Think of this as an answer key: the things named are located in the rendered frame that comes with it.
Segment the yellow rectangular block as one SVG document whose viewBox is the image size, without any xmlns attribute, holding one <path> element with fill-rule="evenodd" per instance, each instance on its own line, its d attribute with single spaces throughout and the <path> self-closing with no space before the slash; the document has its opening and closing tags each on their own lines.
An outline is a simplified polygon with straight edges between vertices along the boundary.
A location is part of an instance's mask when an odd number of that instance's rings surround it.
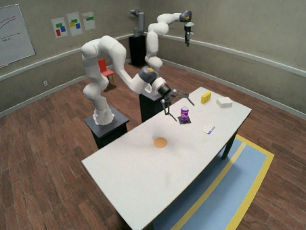
<svg viewBox="0 0 306 230">
<path fill-rule="evenodd" d="M 208 100 L 211 99 L 211 92 L 208 91 L 207 93 L 205 93 L 204 95 L 202 95 L 201 97 L 201 102 L 202 104 L 205 104 Z"/>
</svg>

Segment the purple drink can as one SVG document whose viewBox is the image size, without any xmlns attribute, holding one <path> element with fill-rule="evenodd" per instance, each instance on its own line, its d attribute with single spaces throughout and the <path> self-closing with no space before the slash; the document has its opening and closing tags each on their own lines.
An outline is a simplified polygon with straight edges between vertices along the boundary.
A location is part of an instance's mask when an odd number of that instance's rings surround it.
<svg viewBox="0 0 306 230">
<path fill-rule="evenodd" d="M 188 120 L 189 109 L 186 106 L 181 108 L 180 120 L 186 122 Z"/>
</svg>

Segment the tan round coaster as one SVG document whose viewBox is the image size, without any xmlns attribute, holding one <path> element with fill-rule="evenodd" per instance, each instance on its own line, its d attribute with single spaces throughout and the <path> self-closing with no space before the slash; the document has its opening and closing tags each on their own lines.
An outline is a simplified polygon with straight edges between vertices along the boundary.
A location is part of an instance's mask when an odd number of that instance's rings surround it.
<svg viewBox="0 0 306 230">
<path fill-rule="evenodd" d="M 167 145 L 167 140 L 163 137 L 158 137 L 158 138 L 155 138 L 153 143 L 155 147 L 163 148 Z"/>
</svg>

